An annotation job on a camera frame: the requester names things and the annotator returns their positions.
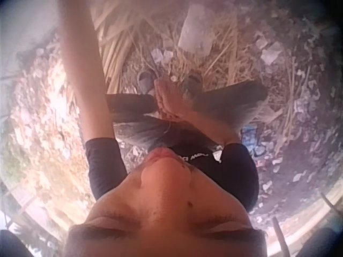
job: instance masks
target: forearm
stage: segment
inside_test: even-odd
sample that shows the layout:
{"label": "forearm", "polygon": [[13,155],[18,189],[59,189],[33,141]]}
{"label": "forearm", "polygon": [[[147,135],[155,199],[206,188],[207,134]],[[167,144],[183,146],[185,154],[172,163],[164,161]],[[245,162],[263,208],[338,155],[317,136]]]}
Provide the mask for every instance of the forearm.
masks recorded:
{"label": "forearm", "polygon": [[225,146],[230,143],[241,142],[238,134],[227,124],[196,111],[188,111],[184,119],[220,145]]}
{"label": "forearm", "polygon": [[84,138],[112,138],[105,77],[87,1],[58,0],[58,8],[64,68],[75,91]]}

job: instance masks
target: black t-shirt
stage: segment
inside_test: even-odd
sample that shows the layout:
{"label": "black t-shirt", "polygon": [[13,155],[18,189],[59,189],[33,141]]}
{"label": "black t-shirt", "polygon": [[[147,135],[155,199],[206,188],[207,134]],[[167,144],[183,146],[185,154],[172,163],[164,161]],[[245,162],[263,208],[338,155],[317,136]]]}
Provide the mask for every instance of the black t-shirt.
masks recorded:
{"label": "black t-shirt", "polygon": [[[179,145],[171,149],[237,198],[247,211],[254,207],[259,190],[258,175],[245,146],[239,143],[227,145],[220,162],[204,147]],[[97,138],[86,142],[86,155],[91,189],[96,199],[114,189],[127,176],[115,139]]]}

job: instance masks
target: nose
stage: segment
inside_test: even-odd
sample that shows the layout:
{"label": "nose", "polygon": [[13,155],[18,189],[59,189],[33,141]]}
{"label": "nose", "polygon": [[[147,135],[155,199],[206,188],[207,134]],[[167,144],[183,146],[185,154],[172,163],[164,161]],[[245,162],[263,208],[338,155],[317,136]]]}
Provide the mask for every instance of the nose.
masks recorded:
{"label": "nose", "polygon": [[141,196],[148,220],[163,226],[186,222],[191,172],[180,161],[162,157],[141,173]]}

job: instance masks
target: ground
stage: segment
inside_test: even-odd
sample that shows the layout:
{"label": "ground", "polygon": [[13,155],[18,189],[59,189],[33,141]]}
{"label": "ground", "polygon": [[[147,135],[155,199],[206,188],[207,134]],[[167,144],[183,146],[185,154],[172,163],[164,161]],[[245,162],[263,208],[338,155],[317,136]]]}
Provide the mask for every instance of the ground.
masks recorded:
{"label": "ground", "polygon": [[[251,149],[260,178],[259,199],[250,213],[252,222],[267,229],[272,216],[285,223],[314,203],[320,192],[326,193],[341,177],[342,92],[335,48],[308,21],[293,16],[290,9],[275,2],[241,1],[235,5],[229,2],[221,8],[221,14],[224,15],[218,17],[230,16],[230,22],[237,22],[236,37],[230,34],[230,42],[236,39],[237,47],[230,47],[213,65],[209,74],[214,75],[205,76],[204,90],[245,79],[256,79],[269,90],[267,116],[270,120],[257,117],[250,124],[250,131],[242,132],[243,143]],[[170,31],[174,42],[178,41],[186,15],[187,11],[182,9],[168,16],[173,21]],[[230,29],[235,24],[220,21],[222,29]],[[165,31],[162,25],[158,30]],[[143,28],[148,35],[149,51],[165,50],[156,29],[148,25]],[[189,59],[185,61],[182,53],[168,48],[174,57],[165,66],[159,64],[160,71],[176,76],[177,82],[194,67],[202,69],[204,74],[208,64],[225,47],[218,44],[223,33],[217,30],[216,35],[207,59],[186,62]],[[263,41],[265,46],[261,47],[259,43]],[[280,52],[268,65],[261,56],[277,42]],[[123,66],[125,93],[139,93],[136,76],[146,66],[142,55],[147,58],[147,49],[137,49],[139,46],[133,44]],[[234,51],[238,67],[233,77],[228,77],[230,68],[225,68],[227,58],[231,58],[229,51]],[[58,34],[44,48],[34,49],[31,56],[32,53],[31,61],[25,60],[25,70],[13,93],[7,165],[12,173],[24,174],[26,179],[20,176],[16,179],[37,194],[51,217],[67,229],[82,222],[94,203],[78,109],[61,65]],[[186,68],[180,70],[180,63]],[[271,118],[278,111],[279,115]],[[143,149],[125,142],[120,142],[120,147],[128,170],[146,154]]]}

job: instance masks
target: pants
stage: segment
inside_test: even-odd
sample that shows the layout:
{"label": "pants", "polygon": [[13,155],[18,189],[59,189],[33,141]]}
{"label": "pants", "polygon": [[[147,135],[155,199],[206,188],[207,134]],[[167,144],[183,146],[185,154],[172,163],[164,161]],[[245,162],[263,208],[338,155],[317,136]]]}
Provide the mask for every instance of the pants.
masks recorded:
{"label": "pants", "polygon": [[[233,130],[250,123],[267,100],[267,89],[255,82],[245,81],[197,95],[193,110],[228,124]],[[212,148],[217,144],[190,124],[168,122],[145,114],[158,110],[151,95],[107,95],[113,114],[116,138],[132,145],[152,150],[191,143]]]}

